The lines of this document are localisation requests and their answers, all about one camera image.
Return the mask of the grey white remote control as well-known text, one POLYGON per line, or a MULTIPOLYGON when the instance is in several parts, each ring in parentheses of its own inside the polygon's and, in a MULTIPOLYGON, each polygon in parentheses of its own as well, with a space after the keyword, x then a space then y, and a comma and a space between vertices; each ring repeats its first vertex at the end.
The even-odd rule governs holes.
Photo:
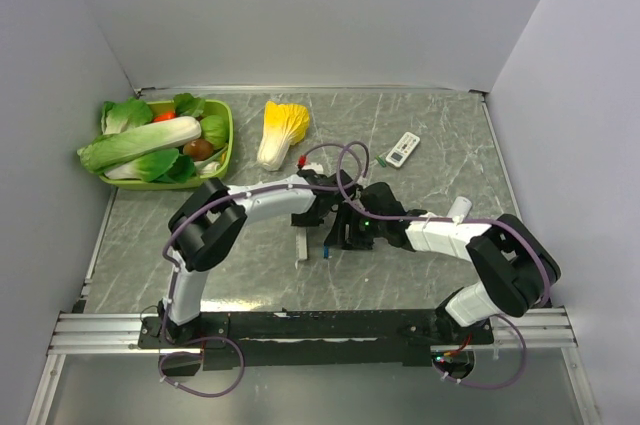
POLYGON ((295 239, 296 239, 296 264, 299 264, 308 259, 307 228, 297 227, 295 239))

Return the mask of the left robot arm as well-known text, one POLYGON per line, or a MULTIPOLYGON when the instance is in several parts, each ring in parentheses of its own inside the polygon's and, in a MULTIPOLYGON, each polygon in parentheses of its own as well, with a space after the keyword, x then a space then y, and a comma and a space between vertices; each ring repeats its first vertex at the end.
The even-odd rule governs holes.
POLYGON ((169 220, 170 237, 162 249, 172 265, 159 316, 161 334, 176 347, 199 335, 201 299, 209 272, 229 255, 247 225, 280 216, 316 226, 344 200, 337 175, 302 170, 284 179, 232 186, 210 179, 169 220))

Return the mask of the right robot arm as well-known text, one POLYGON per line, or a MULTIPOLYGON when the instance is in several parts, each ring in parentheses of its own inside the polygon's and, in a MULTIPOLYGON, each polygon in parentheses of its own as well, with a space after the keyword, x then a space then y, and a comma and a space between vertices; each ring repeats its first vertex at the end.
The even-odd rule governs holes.
POLYGON ((469 220, 470 202, 465 199, 452 209, 456 213, 446 217, 407 210, 388 184, 374 183, 361 189, 354 203, 337 206, 324 246, 370 250, 381 238, 406 251, 470 262, 478 281, 441 303, 442 314, 436 320, 438 335, 454 344, 491 316, 521 317, 546 304, 561 270, 518 217, 503 214, 495 220, 469 220))

